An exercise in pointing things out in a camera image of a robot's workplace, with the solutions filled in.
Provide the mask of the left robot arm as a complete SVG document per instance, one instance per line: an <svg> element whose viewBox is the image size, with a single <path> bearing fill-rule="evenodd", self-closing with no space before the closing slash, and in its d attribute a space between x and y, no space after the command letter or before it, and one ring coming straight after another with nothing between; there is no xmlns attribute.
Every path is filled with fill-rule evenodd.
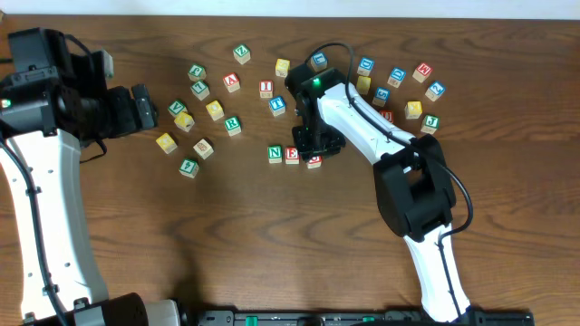
<svg viewBox="0 0 580 326"><path fill-rule="evenodd" d="M1 166L23 259L25 325L179 325L171 299L111 298L92 252L81 151L158 124L147 88L109 88L111 56L33 28L8 36L14 72L1 82Z"/></svg>

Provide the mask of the green N block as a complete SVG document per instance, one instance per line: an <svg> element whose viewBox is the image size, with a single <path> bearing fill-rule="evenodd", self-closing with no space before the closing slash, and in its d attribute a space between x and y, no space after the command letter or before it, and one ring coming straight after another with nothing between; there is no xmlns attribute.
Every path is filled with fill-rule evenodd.
<svg viewBox="0 0 580 326"><path fill-rule="evenodd" d="M281 163L283 161L283 148L280 145L268 146L267 156L270 164Z"/></svg>

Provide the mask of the red U block moved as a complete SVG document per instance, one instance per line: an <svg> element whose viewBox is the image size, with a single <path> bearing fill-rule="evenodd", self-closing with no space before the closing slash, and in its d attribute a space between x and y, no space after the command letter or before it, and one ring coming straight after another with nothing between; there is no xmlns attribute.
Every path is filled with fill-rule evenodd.
<svg viewBox="0 0 580 326"><path fill-rule="evenodd" d="M308 168L319 168L322 166L323 158L321 156L314 156L307 161Z"/></svg>

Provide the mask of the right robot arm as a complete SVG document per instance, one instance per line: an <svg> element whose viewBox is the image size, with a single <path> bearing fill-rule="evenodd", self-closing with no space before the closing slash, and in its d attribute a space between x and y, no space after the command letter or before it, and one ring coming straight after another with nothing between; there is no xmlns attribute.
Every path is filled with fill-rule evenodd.
<svg viewBox="0 0 580 326"><path fill-rule="evenodd" d="M461 184L439 142L396 127L335 69L316 73L301 64L285 87L303 120L293 129L300 158L330 157L351 142L368 159L382 219L411 252L423 310L434 321L458 320L470 306L451 245L454 190Z"/></svg>

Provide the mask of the red E block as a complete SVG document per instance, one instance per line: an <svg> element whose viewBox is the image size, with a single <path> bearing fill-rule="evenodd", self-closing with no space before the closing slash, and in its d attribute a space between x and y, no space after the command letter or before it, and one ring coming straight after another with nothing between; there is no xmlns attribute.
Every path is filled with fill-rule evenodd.
<svg viewBox="0 0 580 326"><path fill-rule="evenodd" d="M287 147L285 148L285 163L287 165L297 165L300 163L300 155L297 148Z"/></svg>

